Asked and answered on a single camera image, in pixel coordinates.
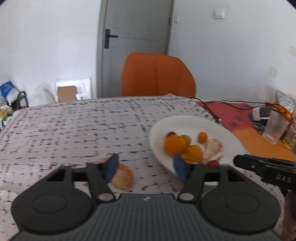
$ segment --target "red fruit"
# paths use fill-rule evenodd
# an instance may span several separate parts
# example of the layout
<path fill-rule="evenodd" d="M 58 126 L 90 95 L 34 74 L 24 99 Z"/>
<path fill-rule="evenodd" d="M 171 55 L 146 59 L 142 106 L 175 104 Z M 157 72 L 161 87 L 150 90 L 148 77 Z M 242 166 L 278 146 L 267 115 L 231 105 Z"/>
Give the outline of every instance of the red fruit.
<path fill-rule="evenodd" d="M 176 133 L 173 132 L 173 131 L 170 131 L 169 133 L 167 133 L 167 135 L 166 135 L 165 137 L 169 137 L 169 136 L 171 136 L 171 135 L 176 135 Z"/>
<path fill-rule="evenodd" d="M 219 166 L 219 162 L 218 162 L 217 160 L 210 161 L 210 162 L 207 164 L 207 167 L 208 167 L 208 168 L 218 167 L 218 166 Z"/>

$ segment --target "hand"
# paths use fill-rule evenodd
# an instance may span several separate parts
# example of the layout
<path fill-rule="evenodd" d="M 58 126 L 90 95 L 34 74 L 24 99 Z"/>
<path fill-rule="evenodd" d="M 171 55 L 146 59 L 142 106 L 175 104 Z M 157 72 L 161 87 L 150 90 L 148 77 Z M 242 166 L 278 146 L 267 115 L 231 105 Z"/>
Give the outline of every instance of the hand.
<path fill-rule="evenodd" d="M 296 238 L 296 219 L 292 217 L 291 203 L 293 192 L 288 192 L 285 197 L 285 214 L 281 237 L 284 241 L 292 241 Z"/>

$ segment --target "black circular disc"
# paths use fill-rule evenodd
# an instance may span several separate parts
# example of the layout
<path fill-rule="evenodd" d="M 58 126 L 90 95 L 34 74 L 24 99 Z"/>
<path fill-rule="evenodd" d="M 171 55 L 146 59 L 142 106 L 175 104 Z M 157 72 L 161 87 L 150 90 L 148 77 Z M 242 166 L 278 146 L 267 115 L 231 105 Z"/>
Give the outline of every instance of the black circular disc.
<path fill-rule="evenodd" d="M 46 182 L 16 197 L 11 213 L 19 229 L 53 234 L 79 226 L 92 209 L 92 200 L 83 191 L 61 182 Z"/>
<path fill-rule="evenodd" d="M 255 233 L 273 228 L 281 208 L 260 186 L 240 182 L 207 193 L 200 204 L 205 217 L 232 233 Z"/>

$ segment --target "ribbed gray surface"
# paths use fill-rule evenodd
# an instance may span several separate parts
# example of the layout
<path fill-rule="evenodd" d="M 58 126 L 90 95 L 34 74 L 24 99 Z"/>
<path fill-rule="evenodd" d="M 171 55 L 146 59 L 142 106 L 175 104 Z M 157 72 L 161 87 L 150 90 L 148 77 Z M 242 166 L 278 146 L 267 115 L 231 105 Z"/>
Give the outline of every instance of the ribbed gray surface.
<path fill-rule="evenodd" d="M 123 194 L 111 204 L 100 205 L 82 226 L 65 234 L 37 236 L 26 232 L 13 241 L 279 241 L 274 232 L 235 235 L 207 223 L 191 204 L 172 195 Z"/>

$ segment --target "chair backrest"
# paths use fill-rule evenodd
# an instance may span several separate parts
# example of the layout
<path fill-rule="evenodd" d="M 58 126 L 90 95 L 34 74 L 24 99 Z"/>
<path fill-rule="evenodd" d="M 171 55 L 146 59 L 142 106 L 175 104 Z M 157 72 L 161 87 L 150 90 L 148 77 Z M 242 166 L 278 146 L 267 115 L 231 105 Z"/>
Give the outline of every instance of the chair backrest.
<path fill-rule="evenodd" d="M 178 58 L 146 53 L 131 53 L 125 62 L 121 80 L 122 96 L 195 97 L 195 81 Z"/>

